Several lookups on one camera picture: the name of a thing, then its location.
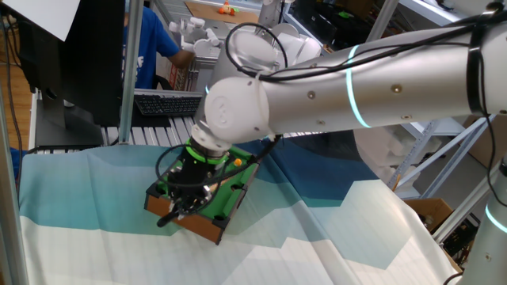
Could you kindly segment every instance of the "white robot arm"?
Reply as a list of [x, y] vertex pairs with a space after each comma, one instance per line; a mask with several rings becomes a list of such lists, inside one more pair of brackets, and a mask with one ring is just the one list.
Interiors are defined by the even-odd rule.
[[[311, 71], [308, 67], [325, 70], [324, 67], [347, 63], [348, 59], [350, 63], [359, 62], [389, 51], [393, 46], [453, 30], [457, 28], [392, 36], [308, 60], [290, 67], [287, 72], [274, 74], [273, 78], [307, 74]], [[342, 131], [469, 115], [475, 108], [467, 95], [469, 51], [466, 45], [470, 37], [470, 33], [464, 34], [440, 41], [439, 45], [418, 47], [311, 78], [287, 82], [260, 81], [245, 76], [224, 78], [213, 84], [206, 96], [206, 125], [221, 141], [243, 143], [288, 132]], [[234, 38], [248, 40], [249, 46], [262, 50], [264, 58], [271, 50], [262, 39], [240, 32], [232, 37], [233, 47], [236, 45]], [[490, 113], [507, 110], [504, 100], [507, 82], [500, 73], [503, 63], [507, 62], [507, 53], [503, 52], [507, 49], [505, 38], [507, 25], [499, 24], [487, 33], [482, 45], [486, 107]], [[306, 69], [290, 71], [297, 68]]]
[[215, 33], [210, 29], [204, 29], [205, 20], [191, 17], [190, 20], [181, 19], [181, 23], [169, 23], [171, 32], [181, 34], [181, 48], [195, 53], [197, 56], [206, 55], [213, 47], [220, 44]]
[[[405, 33], [277, 72], [271, 44], [247, 32], [229, 35], [229, 52], [220, 55], [189, 144], [220, 158], [233, 143], [266, 135], [380, 127], [486, 110], [507, 114], [504, 20], [505, 12], [494, 25]], [[507, 278], [502, 202], [507, 201], [507, 165], [502, 174], [460, 285], [501, 284]], [[189, 175], [185, 163], [181, 175]], [[177, 214], [173, 209], [167, 217]]]

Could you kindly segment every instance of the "blue and white tablecloth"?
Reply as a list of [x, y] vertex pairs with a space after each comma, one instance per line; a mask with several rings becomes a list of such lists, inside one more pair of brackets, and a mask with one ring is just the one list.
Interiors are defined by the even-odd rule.
[[163, 147], [27, 156], [20, 200], [30, 284], [409, 285], [456, 273], [362, 161], [304, 143], [286, 140], [265, 158], [218, 246], [172, 223], [159, 229], [143, 209]]

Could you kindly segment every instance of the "green felt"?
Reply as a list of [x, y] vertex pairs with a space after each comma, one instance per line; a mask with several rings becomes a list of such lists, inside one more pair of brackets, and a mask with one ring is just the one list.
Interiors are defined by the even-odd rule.
[[[251, 154], [244, 150], [240, 150], [239, 148], [232, 147], [229, 152], [233, 154], [236, 158], [242, 160], [242, 165], [245, 165], [246, 161], [250, 158]], [[181, 162], [177, 161], [173, 167], [181, 166]], [[226, 169], [226, 172], [229, 172], [237, 167], [231, 163]], [[210, 219], [214, 219], [216, 216], [220, 216], [222, 218], [226, 218], [232, 211], [236, 200], [241, 193], [241, 188], [245, 183], [250, 179], [255, 170], [255, 165], [250, 166], [247, 170], [235, 175], [230, 180], [220, 185], [220, 189], [218, 193], [216, 193], [216, 197], [213, 199], [205, 209], [203, 209], [200, 214], [208, 217]], [[167, 192], [167, 186], [163, 182], [160, 182], [158, 185], [159, 188], [163, 188]]]

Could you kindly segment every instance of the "black keyboard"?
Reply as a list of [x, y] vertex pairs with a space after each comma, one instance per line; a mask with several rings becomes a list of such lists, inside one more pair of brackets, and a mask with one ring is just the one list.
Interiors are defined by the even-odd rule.
[[135, 95], [134, 102], [144, 116], [193, 116], [201, 97], [171, 97]]

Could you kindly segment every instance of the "cable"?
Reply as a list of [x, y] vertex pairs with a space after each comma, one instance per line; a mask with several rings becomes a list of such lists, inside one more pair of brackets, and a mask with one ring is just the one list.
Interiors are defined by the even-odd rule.
[[243, 72], [243, 70], [245, 70], [242, 66], [240, 66], [238, 63], [236, 63], [234, 61], [234, 59], [232, 58], [231, 56], [231, 51], [229, 50], [229, 42], [231, 41], [231, 37], [232, 35], [238, 31], [240, 28], [242, 27], [246, 27], [246, 26], [253, 26], [253, 27], [257, 27], [257, 28], [260, 28], [260, 29], [263, 29], [264, 31], [266, 31], [275, 41], [276, 43], [278, 44], [278, 46], [280, 47], [280, 50], [282, 51], [282, 54], [284, 55], [284, 63], [285, 63], [285, 67], [288, 67], [288, 57], [287, 57], [287, 53], [285, 52], [285, 49], [284, 47], [282, 46], [282, 43], [280, 42], [280, 40], [278, 40], [278, 38], [275, 36], [275, 34], [273, 34], [273, 32], [271, 32], [268, 28], [266, 28], [265, 26], [263, 25], [260, 25], [260, 24], [257, 24], [257, 23], [242, 23], [242, 24], [239, 24], [235, 27], [233, 27], [233, 29], [229, 32], [229, 34], [227, 35], [227, 38], [225, 39], [225, 53], [227, 55], [227, 58], [231, 61], [231, 63], [238, 69], [240, 70], [241, 72]]
[[[505, 20], [507, 20], [507, 12], [503, 11], [503, 12], [498, 13], [497, 15], [492, 16], [487, 21], [487, 24], [496, 24], [496, 23], [499, 23], [499, 22], [502, 22], [502, 21], [505, 21]], [[440, 40], [446, 40], [448, 38], [453, 38], [453, 37], [456, 37], [456, 36], [464, 35], [464, 34], [466, 34], [468, 32], [471, 32], [472, 29], [474, 28], [474, 26], [475, 26], [475, 23], [470, 24], [470, 25], [465, 25], [465, 26], [463, 26], [461, 28], [456, 28], [456, 29], [453, 29], [452, 31], [445, 32], [445, 33], [442, 33], [440, 35], [432, 36], [432, 37], [429, 37], [428, 39], [419, 40], [418, 42], [415, 42], [415, 43], [412, 43], [412, 44], [408, 44], [406, 46], [397, 47], [397, 48], [394, 48], [394, 49], [392, 49], [390, 51], [385, 51], [385, 52], [380, 53], [378, 55], [373, 55], [373, 56], [368, 57], [366, 59], [357, 60], [357, 61], [352, 62], [352, 63], [345, 63], [345, 64], [341, 64], [341, 65], [338, 65], [338, 66], [333, 66], [331, 68], [325, 68], [323, 70], [316, 70], [316, 71], [305, 73], [305, 74], [296, 74], [296, 75], [286, 76], [286, 77], [274, 77], [272, 74], [270, 74], [270, 75], [262, 75], [262, 76], [260, 76], [259, 79], [262, 80], [262, 81], [266, 81], [266, 82], [284, 82], [284, 81], [303, 79], [303, 78], [310, 78], [310, 77], [314, 77], [314, 76], [319, 76], [319, 75], [329, 74], [329, 73], [333, 73], [333, 72], [338, 72], [338, 71], [346, 70], [346, 69], [349, 69], [349, 68], [352, 68], [352, 67], [357, 67], [357, 66], [363, 65], [365, 63], [370, 63], [370, 62], [376, 61], [378, 59], [383, 59], [383, 58], [386, 58], [388, 56], [397, 55], [400, 52], [409, 51], [411, 49], [419, 48], [419, 47], [422, 47], [424, 45], [436, 43], [437, 41], [440, 41]], [[244, 68], [242, 68], [238, 63], [236, 63], [234, 61], [234, 59], [232, 59], [231, 55], [227, 52], [229, 40], [230, 40], [231, 35], [233, 34], [233, 32], [235, 30], [236, 29], [231, 30], [231, 33], [226, 38], [225, 47], [226, 47], [227, 57], [229, 58], [229, 60], [232, 62], [232, 64], [239, 71], [241, 71], [242, 73], [244, 73], [244, 74], [246, 74], [246, 75], [248, 75], [248, 76], [250, 76], [252, 78], [255, 78], [255, 76], [257, 75], [256, 73], [248, 71], [248, 70], [245, 70]]]
[[491, 157], [490, 157], [490, 162], [488, 163], [486, 178], [488, 180], [488, 185], [490, 186], [490, 189], [494, 195], [494, 198], [500, 203], [500, 205], [502, 205], [503, 207], [507, 207], [507, 203], [504, 203], [500, 200], [497, 192], [495, 191], [495, 189], [493, 187], [493, 184], [491, 183], [491, 169], [493, 168], [494, 157], [497, 154], [497, 144], [494, 139], [494, 130], [493, 130], [493, 126], [491, 125], [490, 116], [488, 115], [488, 110], [487, 110], [487, 106], [486, 106], [486, 91], [484, 88], [484, 58], [482, 57], [482, 53], [479, 53], [479, 62], [480, 62], [479, 68], [480, 68], [480, 74], [481, 74], [480, 75], [481, 76], [481, 78], [480, 78], [481, 96], [482, 96], [482, 110], [481, 111], [482, 111], [482, 115], [484, 116], [484, 118], [486, 118], [486, 122], [488, 124], [488, 129], [490, 130], [490, 136], [491, 136]]
[[284, 7], [285, 7], [285, 0], [282, 1], [282, 4], [280, 6], [280, 16], [278, 16], [278, 24], [281, 24], [284, 22]]
[[10, 32], [13, 34], [13, 42], [14, 42], [14, 47], [12, 46], [12, 44], [10, 43], [10, 38], [7, 36], [7, 42], [9, 44], [9, 47], [10, 47], [10, 50], [13, 51], [13, 60], [14, 60], [14, 63], [16, 63], [16, 66], [21, 68], [21, 64], [17, 62], [16, 60], [16, 57], [19, 58], [19, 53], [17, 52], [17, 42], [16, 42], [16, 32], [14, 31], [14, 27], [13, 27], [13, 24], [10, 22], [10, 16], [7, 15], [7, 22], [9, 23], [9, 28], [7, 29], [7, 31], [10, 30]]
[[[0, 11], [0, 19], [3, 19], [2, 12]], [[3, 40], [4, 40], [4, 48], [6, 50], [6, 61], [7, 61], [7, 94], [9, 97], [9, 105], [10, 105], [10, 113], [13, 117], [13, 124], [14, 129], [16, 130], [16, 136], [17, 136], [17, 147], [19, 149], [19, 170], [17, 172], [18, 182], [17, 182], [17, 198], [19, 199], [19, 178], [21, 177], [21, 171], [23, 168], [23, 142], [21, 141], [21, 132], [19, 130], [19, 126], [17, 125], [16, 120], [16, 111], [14, 110], [14, 100], [13, 100], [13, 93], [12, 93], [12, 87], [10, 84], [10, 59], [9, 59], [9, 48], [7, 47], [7, 31], [6, 26], [2, 22], [2, 32], [3, 32]]]
[[10, 16], [7, 15], [7, 22], [9, 23], [9, 28], [11, 29], [11, 32], [13, 33], [13, 38], [14, 38], [14, 52], [16, 53], [16, 56], [19, 58], [19, 51], [17, 49], [17, 41], [16, 41], [16, 33], [14, 31], [14, 25], [10, 22]]
[[116, 138], [115, 140], [113, 140], [113, 141], [109, 144], [109, 146], [114, 146], [114, 145], [116, 145], [119, 141], [120, 141], [120, 137], [118, 137], [118, 138]]
[[[364, 50], [362, 52], [358, 52], [356, 53], [352, 58], [350, 59], [355, 59], [356, 57], [360, 56], [360, 55], [363, 55], [365, 53], [368, 53], [368, 52], [371, 52], [371, 51], [377, 51], [377, 50], [380, 50], [380, 49], [385, 49], [385, 48], [400, 48], [400, 47], [409, 47], [409, 46], [413, 46], [414, 44], [395, 44], [395, 45], [389, 45], [389, 46], [382, 46], [382, 47], [373, 47], [373, 48], [369, 48], [368, 50]], [[469, 47], [470, 45], [469, 44], [465, 44], [465, 43], [430, 43], [430, 44], [426, 44], [428, 46], [438, 46], [438, 45], [455, 45], [455, 46], [460, 46], [460, 47]], [[296, 70], [315, 70], [315, 69], [330, 69], [330, 68], [335, 68], [335, 67], [339, 67], [339, 66], [342, 66], [344, 64], [346, 64], [350, 59], [346, 59], [343, 63], [340, 63], [336, 66], [316, 66], [316, 67], [300, 67], [300, 68], [286, 68], [286, 69], [283, 69], [283, 70], [278, 70], [278, 71], [275, 71], [273, 73], [270, 74], [270, 76], [273, 76], [273, 75], [276, 75], [276, 74], [280, 74], [280, 73], [283, 73], [283, 72], [287, 72], [287, 71], [296, 71]]]
[[444, 281], [444, 284], [443, 285], [449, 285], [449, 282], [451, 282], [451, 280], [453, 280], [454, 278], [458, 277], [458, 276], [461, 276], [463, 274], [463, 272], [460, 272], [460, 273], [456, 273], [456, 274], [453, 274], [453, 275], [450, 275], [449, 278], [447, 278], [445, 281]]
[[260, 152], [260, 154], [258, 156], [252, 155], [252, 157], [249, 159], [249, 161], [245, 165], [242, 165], [242, 166], [238, 167], [237, 169], [231, 170], [229, 172], [226, 172], [222, 176], [210, 178], [210, 179], [206, 180], [203, 183], [199, 183], [199, 184], [172, 183], [172, 182], [169, 182], [166, 179], [164, 179], [164, 177], [162, 177], [162, 174], [160, 174], [160, 163], [162, 162], [162, 159], [168, 153], [172, 152], [173, 150], [176, 150], [177, 148], [182, 148], [184, 146], [189, 146], [189, 147], [191, 147], [191, 148], [194, 149], [193, 146], [185, 145], [185, 144], [181, 144], [181, 145], [177, 145], [177, 146], [172, 146], [172, 147], [168, 148], [166, 151], [164, 151], [160, 155], [160, 157], [158, 157], [158, 160], [155, 163], [155, 174], [157, 175], [157, 178], [161, 182], [163, 182], [164, 184], [166, 184], [169, 187], [175, 187], [175, 188], [197, 188], [197, 187], [204, 187], [206, 185], [212, 185], [212, 184], [218, 183], [220, 181], [226, 180], [229, 177], [233, 177], [234, 175], [240, 173], [241, 171], [244, 171], [244, 170], [248, 169], [253, 164], [259, 163], [262, 160], [262, 158], [264, 158], [275, 147], [275, 145], [280, 141], [281, 137], [282, 137], [281, 135], [277, 135], [275, 137], [275, 139], [272, 142], [270, 142], [269, 145], [266, 146]]

